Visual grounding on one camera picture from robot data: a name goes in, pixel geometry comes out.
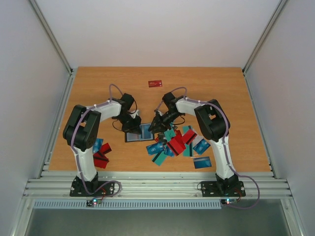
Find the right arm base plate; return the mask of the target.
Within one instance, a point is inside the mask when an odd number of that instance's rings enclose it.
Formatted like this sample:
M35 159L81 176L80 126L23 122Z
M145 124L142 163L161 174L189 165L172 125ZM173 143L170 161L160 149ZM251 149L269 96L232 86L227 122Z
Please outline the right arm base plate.
M202 181L200 189L203 197L245 197L245 187L242 181L238 181L228 187L223 187L217 181Z

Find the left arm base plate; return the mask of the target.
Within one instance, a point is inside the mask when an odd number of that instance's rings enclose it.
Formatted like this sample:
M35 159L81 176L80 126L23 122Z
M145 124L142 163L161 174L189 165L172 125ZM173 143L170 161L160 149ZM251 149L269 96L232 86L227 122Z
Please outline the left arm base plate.
M70 196L71 197L97 197L105 194L106 196L112 195L114 193L116 184L113 182L105 184L105 181L97 181L97 182L85 182L87 190L85 190L83 182L81 179L75 179L72 182L70 187Z

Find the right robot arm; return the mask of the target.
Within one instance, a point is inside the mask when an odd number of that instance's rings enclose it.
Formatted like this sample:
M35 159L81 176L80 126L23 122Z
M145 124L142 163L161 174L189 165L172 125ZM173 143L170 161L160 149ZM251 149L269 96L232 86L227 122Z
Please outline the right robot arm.
M195 116L202 136L212 145L216 161L217 189L223 195L230 194L237 179L231 170L231 155L228 145L230 122L221 105L216 99L208 102L193 100L186 96L175 97L173 93L166 93L162 98L168 111L162 114L155 110L155 117L149 127L152 133L164 132L171 128L171 123L181 115Z

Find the blue card front pile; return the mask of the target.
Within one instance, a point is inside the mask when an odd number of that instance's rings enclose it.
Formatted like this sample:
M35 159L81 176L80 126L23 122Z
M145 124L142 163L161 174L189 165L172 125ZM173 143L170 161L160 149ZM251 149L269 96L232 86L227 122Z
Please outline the blue card front pile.
M150 124L141 124L140 128L142 131L141 140L150 140L152 138L152 133L149 131Z

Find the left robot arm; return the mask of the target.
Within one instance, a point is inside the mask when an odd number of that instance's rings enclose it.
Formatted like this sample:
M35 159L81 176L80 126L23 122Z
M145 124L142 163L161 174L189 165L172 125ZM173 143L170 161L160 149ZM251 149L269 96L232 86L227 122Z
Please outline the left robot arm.
M85 107L76 105L63 130L63 138L71 147L77 165L77 177L83 181L81 189L88 196L95 195L99 183L94 180L97 170L93 160L93 145L99 124L113 118L122 124L125 133L141 134L141 118L138 110L130 111L135 99L124 93L120 99L112 98L104 103Z

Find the black leather card holder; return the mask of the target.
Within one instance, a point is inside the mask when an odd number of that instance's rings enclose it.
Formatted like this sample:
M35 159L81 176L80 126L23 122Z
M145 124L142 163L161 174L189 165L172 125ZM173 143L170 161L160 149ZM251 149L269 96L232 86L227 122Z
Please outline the black leather card holder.
M140 124L140 134L125 133L125 142L143 142L143 141L152 141L155 139L155 136L148 129L150 123Z

